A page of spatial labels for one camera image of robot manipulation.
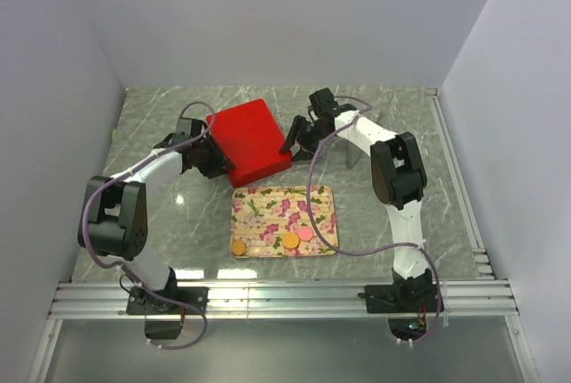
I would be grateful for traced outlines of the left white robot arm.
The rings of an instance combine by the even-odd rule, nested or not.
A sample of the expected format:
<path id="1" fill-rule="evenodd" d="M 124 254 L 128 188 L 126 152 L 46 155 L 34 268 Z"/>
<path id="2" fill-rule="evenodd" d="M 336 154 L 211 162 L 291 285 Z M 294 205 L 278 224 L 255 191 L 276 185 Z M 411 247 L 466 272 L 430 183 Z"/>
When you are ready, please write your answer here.
<path id="1" fill-rule="evenodd" d="M 214 121 L 179 116 L 176 129 L 134 166 L 86 186 L 78 243 L 99 267 L 118 267 L 134 283 L 130 296 L 152 314 L 179 310 L 175 271 L 147 244 L 147 198 L 162 184 L 196 168 L 213 179 L 235 168 L 211 134 Z"/>

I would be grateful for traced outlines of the red box lid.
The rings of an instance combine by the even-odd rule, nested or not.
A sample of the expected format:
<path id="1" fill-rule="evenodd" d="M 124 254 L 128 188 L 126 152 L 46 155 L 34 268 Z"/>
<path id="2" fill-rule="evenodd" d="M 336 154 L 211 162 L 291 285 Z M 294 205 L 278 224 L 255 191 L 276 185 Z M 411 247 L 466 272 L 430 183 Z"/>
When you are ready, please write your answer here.
<path id="1" fill-rule="evenodd" d="M 262 99 L 216 112 L 206 118 L 211 135 L 232 161 L 250 153 L 279 153 L 285 142 L 277 122 Z"/>

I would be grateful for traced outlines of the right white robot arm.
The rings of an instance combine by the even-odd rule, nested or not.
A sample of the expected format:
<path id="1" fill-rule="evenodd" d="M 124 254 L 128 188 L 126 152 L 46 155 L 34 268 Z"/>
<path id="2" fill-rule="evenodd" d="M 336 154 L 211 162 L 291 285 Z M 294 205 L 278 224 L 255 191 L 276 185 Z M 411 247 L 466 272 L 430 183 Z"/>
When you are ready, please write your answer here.
<path id="1" fill-rule="evenodd" d="M 388 212 L 393 242 L 393 283 L 385 296 L 375 297 L 384 313 L 443 310 L 440 279 L 426 252 L 421 207 L 427 175 L 410 132 L 395 133 L 366 118 L 370 104 L 357 109 L 357 98 L 339 104 L 333 92 L 322 88 L 309 97 L 308 115 L 294 117 L 280 147 L 281 154 L 299 149 L 293 161 L 316 163 L 334 137 L 347 140 L 370 160 L 372 187 Z"/>

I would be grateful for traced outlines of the red cookie box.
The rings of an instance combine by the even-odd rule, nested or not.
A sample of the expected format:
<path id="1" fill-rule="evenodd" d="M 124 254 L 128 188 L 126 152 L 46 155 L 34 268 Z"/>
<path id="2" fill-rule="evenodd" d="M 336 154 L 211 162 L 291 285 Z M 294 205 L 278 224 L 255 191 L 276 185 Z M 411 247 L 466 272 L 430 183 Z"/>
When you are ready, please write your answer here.
<path id="1" fill-rule="evenodd" d="M 228 172 L 233 187 L 243 187 L 285 171 L 292 166 L 292 154 L 250 153 L 232 158 L 235 168 Z"/>

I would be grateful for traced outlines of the metal tongs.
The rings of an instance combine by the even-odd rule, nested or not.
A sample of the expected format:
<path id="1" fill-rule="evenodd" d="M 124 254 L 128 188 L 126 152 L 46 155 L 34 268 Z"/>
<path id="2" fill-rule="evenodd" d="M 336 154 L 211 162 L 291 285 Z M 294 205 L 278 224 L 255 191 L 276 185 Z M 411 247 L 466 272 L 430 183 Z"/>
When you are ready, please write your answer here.
<path id="1" fill-rule="evenodd" d="M 370 147 L 376 142 L 386 142 L 395 137 L 395 133 L 380 126 L 364 115 L 357 114 L 356 120 L 345 131 L 348 141 L 347 167 L 352 169 L 361 156 L 370 156 Z"/>

